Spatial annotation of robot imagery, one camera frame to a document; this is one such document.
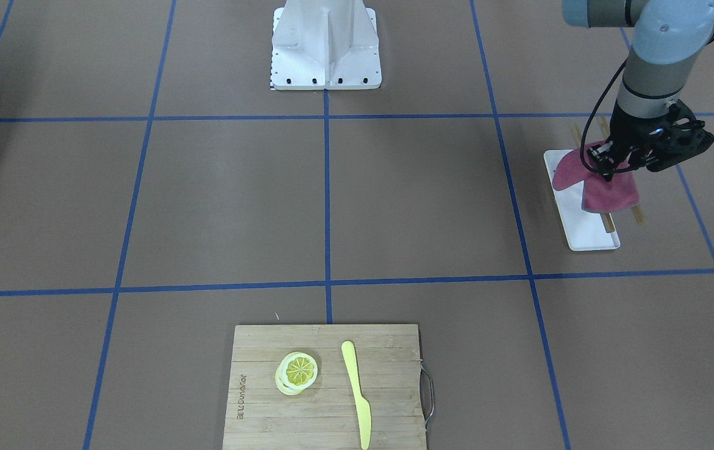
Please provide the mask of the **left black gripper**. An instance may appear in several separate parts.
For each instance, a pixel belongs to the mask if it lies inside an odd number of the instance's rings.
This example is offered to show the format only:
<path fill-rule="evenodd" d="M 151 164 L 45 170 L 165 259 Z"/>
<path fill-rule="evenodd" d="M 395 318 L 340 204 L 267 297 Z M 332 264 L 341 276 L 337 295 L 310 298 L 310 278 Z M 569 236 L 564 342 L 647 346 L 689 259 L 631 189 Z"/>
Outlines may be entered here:
<path fill-rule="evenodd" d="M 673 144 L 673 108 L 663 108 L 657 116 L 640 117 L 616 101 L 608 142 L 593 142 L 587 154 L 591 167 L 605 182 L 612 182 L 616 170 L 665 170 L 672 166 L 668 149 Z"/>

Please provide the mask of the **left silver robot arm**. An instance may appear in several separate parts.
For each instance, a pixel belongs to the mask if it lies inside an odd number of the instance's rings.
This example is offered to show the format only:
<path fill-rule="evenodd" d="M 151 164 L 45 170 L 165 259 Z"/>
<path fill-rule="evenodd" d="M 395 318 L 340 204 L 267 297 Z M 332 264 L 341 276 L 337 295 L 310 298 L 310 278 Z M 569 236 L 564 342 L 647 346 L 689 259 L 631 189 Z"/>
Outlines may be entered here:
<path fill-rule="evenodd" d="M 579 144 L 580 162 L 605 182 L 645 168 L 659 172 L 699 156 L 714 143 L 680 99 L 705 46 L 714 41 L 714 1 L 565 1 L 563 18 L 577 28 L 631 28 L 609 135 Z"/>

